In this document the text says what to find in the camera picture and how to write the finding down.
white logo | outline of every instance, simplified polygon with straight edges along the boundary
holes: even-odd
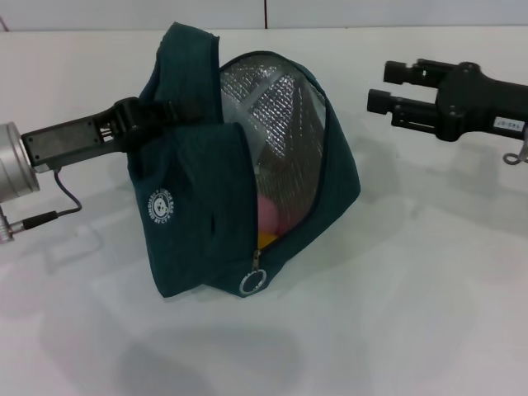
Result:
[[[174,213],[174,201],[170,192],[164,188],[156,190],[148,198],[148,215],[154,223],[165,224]]]

metal ring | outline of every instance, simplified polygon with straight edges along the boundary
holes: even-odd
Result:
[[[250,291],[244,290],[244,286],[246,285],[246,282],[249,280],[249,278],[258,274],[259,272],[262,274],[261,281],[258,282],[258,284],[253,288],[253,290],[250,290]],[[246,276],[244,276],[244,279],[242,279],[242,282],[240,282],[240,287],[238,288],[238,291],[240,291],[241,295],[252,295],[253,293],[256,293],[257,291],[259,291],[264,286],[264,283],[266,282],[266,278],[267,278],[267,274],[266,274],[266,271],[264,270],[251,271]]]
[[[506,153],[506,154],[504,154],[502,156],[502,161],[504,161],[508,165],[518,165],[519,163],[521,163],[521,160],[519,159],[519,156],[517,154],[514,154],[514,153]]]

zipper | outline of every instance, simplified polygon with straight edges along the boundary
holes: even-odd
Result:
[[[254,210],[253,210],[253,216],[254,216],[254,219],[255,219],[255,228],[253,230],[253,233],[254,233],[255,248],[256,248],[255,251],[253,252],[252,270],[253,271],[258,271],[260,269],[261,256],[263,254],[266,254],[267,252],[269,252],[270,249],[274,248],[277,244],[279,244],[279,243],[283,242],[285,239],[287,239],[288,235],[290,235],[292,232],[297,230],[298,227],[303,226],[304,222],[306,221],[306,219],[312,215],[312,213],[314,212],[315,208],[317,207],[317,205],[319,203],[319,200],[321,198],[321,190],[323,189],[324,169],[326,169],[326,163],[327,163],[327,160],[328,160],[328,134],[329,134],[329,130],[330,130],[330,119],[332,118],[331,117],[332,113],[331,113],[330,109],[332,107],[330,105],[330,101],[328,100],[326,92],[319,86],[319,84],[318,84],[318,82],[317,82],[317,80],[315,78],[313,78],[310,75],[307,75],[299,67],[299,65],[297,63],[292,62],[291,60],[285,58],[284,56],[282,56],[280,54],[277,54],[275,52],[272,52],[272,51],[253,51],[253,52],[249,52],[249,53],[246,53],[246,54],[241,54],[238,57],[236,57],[235,59],[232,59],[229,62],[227,62],[226,64],[224,64],[221,68],[219,68],[219,71],[222,73],[225,69],[227,69],[228,67],[230,67],[233,64],[237,63],[239,60],[244,59],[244,58],[249,58],[249,57],[254,56],[254,55],[273,55],[273,56],[276,56],[277,58],[282,59],[282,60],[288,62],[289,64],[291,64],[294,68],[299,70],[304,75],[304,77],[315,87],[315,89],[317,91],[319,91],[320,94],[323,95],[323,97],[324,97],[324,107],[325,107],[325,111],[324,111],[325,112],[325,126],[324,126],[323,155],[321,157],[321,168],[319,169],[318,186],[317,186],[317,190],[315,192],[315,197],[313,198],[312,206],[310,207],[310,209],[309,209],[308,213],[305,215],[305,217],[303,217],[293,228],[289,229],[280,238],[277,238],[275,241],[273,241],[269,245],[265,246],[263,249],[259,249],[257,247],[257,239],[258,239],[257,193],[258,193],[258,191],[257,191],[257,177],[255,175],[255,172],[252,172],[253,196],[255,197],[254,198],[255,205],[254,205]],[[249,158],[249,162],[251,163],[251,166],[252,166],[252,159],[251,159],[251,154],[249,153],[248,142],[246,140],[246,136],[245,136],[243,130],[241,132],[243,134],[243,140],[246,142],[246,147],[245,147],[246,155]]]
[[[258,271],[260,270],[260,265],[261,265],[261,254],[262,254],[262,251],[260,249],[257,249],[255,252],[253,252],[253,265],[252,265],[252,269],[254,271]]]

pink object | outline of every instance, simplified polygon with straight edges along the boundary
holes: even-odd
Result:
[[[279,226],[279,210],[275,202],[262,194],[258,194],[257,211],[259,233],[276,234]]]

fabric bag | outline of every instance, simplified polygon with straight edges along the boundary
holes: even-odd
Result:
[[[170,297],[206,284],[247,296],[356,200],[356,165],[303,66],[254,52],[219,67],[219,39],[174,24],[139,99],[200,109],[129,153],[148,259]]]

